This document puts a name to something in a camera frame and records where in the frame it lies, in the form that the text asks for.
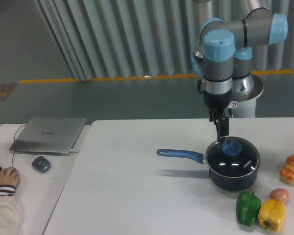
black glass lid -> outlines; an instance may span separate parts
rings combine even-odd
[[[249,141],[239,137],[226,137],[213,142],[207,149],[206,161],[217,174],[240,177],[253,172],[260,163],[259,152]]]

pan handle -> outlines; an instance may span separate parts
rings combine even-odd
[[[188,150],[158,149],[157,155],[163,157],[189,158],[200,164],[206,164],[205,155]]]

black mouse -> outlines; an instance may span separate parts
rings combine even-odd
[[[31,163],[31,165],[42,173],[45,173],[51,167],[50,162],[46,158],[44,158],[43,156],[39,156],[38,158],[36,158]]]

white table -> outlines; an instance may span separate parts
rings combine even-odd
[[[10,167],[13,151],[9,150],[20,124],[0,126],[0,166]],[[85,126],[76,145],[79,150],[90,126]],[[47,156],[51,168],[46,173],[35,170],[31,163],[39,155],[15,153],[13,166],[20,171],[21,180],[16,190],[16,198],[21,224],[19,235],[39,235],[44,232],[64,184],[70,174],[78,154],[69,156]]]
[[[252,142],[261,155],[248,191],[263,203],[275,188],[290,192],[279,234],[294,235],[294,186],[279,180],[294,153],[294,118],[231,119],[230,134]],[[275,234],[258,222],[237,222],[239,192],[216,186],[207,165],[156,154],[159,148],[204,153],[215,138],[207,119],[94,122],[45,234]]]

toy bread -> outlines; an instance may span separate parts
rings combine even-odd
[[[286,159],[280,171],[280,180],[288,184],[294,184],[294,154]]]

